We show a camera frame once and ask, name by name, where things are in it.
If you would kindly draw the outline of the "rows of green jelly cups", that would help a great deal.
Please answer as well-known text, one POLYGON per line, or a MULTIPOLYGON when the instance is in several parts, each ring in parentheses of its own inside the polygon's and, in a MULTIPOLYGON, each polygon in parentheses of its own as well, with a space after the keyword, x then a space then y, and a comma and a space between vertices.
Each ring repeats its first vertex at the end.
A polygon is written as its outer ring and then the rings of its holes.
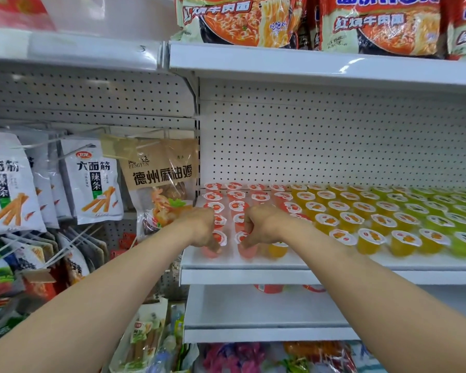
POLYGON ((466 258, 466 189, 375 186, 372 229, 395 257, 448 253, 466 258))

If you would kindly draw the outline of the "person's left hand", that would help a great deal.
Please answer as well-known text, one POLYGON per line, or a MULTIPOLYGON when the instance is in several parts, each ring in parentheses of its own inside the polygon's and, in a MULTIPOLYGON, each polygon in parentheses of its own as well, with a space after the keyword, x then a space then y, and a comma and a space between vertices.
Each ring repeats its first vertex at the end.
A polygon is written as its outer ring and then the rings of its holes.
POLYGON ((200 248, 200 224, 207 219, 213 220, 215 227, 215 213, 211 208, 194 207, 182 213, 174 224, 177 225, 179 233, 185 237, 188 245, 200 248))

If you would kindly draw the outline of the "clear sausage snack packet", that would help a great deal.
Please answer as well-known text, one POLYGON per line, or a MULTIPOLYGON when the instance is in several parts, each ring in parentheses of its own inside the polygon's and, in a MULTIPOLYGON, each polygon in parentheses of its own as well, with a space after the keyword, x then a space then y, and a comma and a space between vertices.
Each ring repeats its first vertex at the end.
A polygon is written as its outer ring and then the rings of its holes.
POLYGON ((164 297, 140 305, 108 365, 110 373, 147 373, 161 344, 167 315, 164 297))

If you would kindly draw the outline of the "person's left forearm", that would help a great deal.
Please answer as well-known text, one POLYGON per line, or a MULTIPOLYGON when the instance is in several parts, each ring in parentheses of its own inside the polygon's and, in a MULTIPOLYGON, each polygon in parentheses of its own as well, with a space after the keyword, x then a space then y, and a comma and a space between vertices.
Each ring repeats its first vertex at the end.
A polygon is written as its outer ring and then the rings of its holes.
POLYGON ((0 373, 97 373, 191 239, 175 222, 56 296, 0 339, 0 373))

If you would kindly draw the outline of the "orange candy bag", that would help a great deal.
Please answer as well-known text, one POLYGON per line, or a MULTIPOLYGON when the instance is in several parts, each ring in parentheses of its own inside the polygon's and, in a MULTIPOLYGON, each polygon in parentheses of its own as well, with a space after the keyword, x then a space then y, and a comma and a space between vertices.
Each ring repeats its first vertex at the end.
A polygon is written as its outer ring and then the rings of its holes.
POLYGON ((351 349, 343 341, 283 342, 286 373, 358 373, 351 349))

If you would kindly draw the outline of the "pink candy bag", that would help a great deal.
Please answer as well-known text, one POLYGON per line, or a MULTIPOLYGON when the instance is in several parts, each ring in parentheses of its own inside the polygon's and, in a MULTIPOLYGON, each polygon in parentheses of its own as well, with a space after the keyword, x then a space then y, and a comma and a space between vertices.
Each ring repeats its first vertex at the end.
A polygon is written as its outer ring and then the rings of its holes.
POLYGON ((211 343, 203 351, 207 373, 261 373, 266 350, 259 342, 211 343))

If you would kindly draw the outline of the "person's right hand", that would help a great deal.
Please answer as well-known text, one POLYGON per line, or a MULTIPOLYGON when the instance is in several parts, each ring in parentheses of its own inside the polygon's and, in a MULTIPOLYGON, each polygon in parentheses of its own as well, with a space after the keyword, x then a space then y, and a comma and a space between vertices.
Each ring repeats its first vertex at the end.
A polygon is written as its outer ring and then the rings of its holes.
POLYGON ((253 216, 258 244, 288 243, 298 231, 298 221, 273 205, 253 206, 245 213, 253 216))

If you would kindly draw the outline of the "brown braised chicken packet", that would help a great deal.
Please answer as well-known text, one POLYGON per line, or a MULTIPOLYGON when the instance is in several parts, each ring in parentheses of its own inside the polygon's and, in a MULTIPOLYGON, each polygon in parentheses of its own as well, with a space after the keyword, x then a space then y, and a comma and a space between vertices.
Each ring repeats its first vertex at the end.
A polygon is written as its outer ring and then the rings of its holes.
POLYGON ((196 200, 197 138, 155 139, 101 135, 103 156, 117 159, 137 213, 137 240, 171 224, 196 200))

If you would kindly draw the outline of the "white dark-print snack packet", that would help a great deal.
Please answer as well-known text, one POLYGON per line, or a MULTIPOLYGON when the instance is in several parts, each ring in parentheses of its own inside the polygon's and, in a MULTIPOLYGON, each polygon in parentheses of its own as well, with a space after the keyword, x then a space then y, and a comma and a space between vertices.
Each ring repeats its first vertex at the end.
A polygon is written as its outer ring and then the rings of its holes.
POLYGON ((60 260, 66 267, 70 286, 109 261, 107 243, 97 238, 94 231, 81 231, 69 226, 57 233, 56 240, 62 248, 60 260))

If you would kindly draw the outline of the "white perforated back panel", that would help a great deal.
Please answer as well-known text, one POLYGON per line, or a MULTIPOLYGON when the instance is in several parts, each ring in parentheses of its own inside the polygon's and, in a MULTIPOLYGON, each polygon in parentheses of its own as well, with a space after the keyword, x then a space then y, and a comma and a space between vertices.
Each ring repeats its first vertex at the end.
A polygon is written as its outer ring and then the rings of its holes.
POLYGON ((200 81, 201 182, 466 188, 466 94, 200 81))
POLYGON ((178 75, 0 62, 0 119, 194 130, 195 114, 178 75))

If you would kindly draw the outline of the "red jelly cup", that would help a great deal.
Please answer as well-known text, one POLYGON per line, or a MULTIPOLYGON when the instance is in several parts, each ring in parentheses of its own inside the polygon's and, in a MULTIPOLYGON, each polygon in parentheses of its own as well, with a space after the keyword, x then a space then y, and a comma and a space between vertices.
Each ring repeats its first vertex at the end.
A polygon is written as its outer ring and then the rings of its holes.
POLYGON ((235 235, 235 242, 241 257, 252 259, 257 255, 259 238, 251 236, 245 231, 239 231, 235 235))
POLYGON ((214 230, 212 236, 215 240, 211 246, 202 246, 200 251, 206 258, 215 259, 220 256, 223 251, 223 248, 228 243, 228 238, 226 234, 221 230, 214 230))

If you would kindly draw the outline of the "white metal shelf board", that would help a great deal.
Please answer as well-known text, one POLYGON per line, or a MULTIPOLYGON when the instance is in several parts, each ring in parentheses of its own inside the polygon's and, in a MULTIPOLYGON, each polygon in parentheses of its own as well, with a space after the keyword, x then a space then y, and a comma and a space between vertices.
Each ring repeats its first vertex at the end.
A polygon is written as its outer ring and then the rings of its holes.
POLYGON ((187 247, 180 264, 180 284, 321 284, 395 279, 391 271, 419 285, 466 285, 466 259, 449 253, 414 253, 396 257, 391 238, 373 255, 362 255, 317 230, 312 223, 290 217, 272 204, 252 207, 251 200, 204 203, 199 211, 226 218, 213 232, 218 252, 187 247))
POLYGON ((265 294, 253 285, 190 287, 186 343, 360 340, 327 292, 291 285, 265 294))
POLYGON ((0 61, 162 71, 165 57, 166 45, 159 41, 0 28, 0 61))
POLYGON ((201 79, 466 94, 466 62, 169 43, 169 69, 201 79))

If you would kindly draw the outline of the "person's right forearm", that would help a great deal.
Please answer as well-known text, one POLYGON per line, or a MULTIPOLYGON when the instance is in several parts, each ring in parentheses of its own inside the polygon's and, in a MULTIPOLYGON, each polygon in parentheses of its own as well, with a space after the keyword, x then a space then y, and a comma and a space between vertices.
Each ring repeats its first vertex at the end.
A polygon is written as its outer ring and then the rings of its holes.
POLYGON ((388 373, 466 373, 466 317, 309 223, 288 244, 388 373))

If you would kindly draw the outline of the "green and red snack packet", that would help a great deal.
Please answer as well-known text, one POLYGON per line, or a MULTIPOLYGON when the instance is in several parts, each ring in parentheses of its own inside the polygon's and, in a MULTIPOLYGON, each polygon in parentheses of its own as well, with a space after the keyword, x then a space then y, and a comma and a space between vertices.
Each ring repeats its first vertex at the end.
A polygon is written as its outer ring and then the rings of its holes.
POLYGON ((13 297, 25 291, 18 270, 19 263, 12 247, 5 247, 5 243, 0 241, 0 298, 13 297))

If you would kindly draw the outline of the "rows of red jelly cups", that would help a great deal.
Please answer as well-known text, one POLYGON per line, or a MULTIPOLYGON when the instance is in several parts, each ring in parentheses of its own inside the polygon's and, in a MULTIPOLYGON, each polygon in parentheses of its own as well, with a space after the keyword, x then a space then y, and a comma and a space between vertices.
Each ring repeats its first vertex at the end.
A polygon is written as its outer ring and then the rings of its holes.
POLYGON ((227 234, 244 229, 244 213, 255 205, 272 204, 290 216, 310 221, 294 201, 288 185, 281 183, 207 182, 203 185, 197 206, 215 213, 215 230, 227 234))

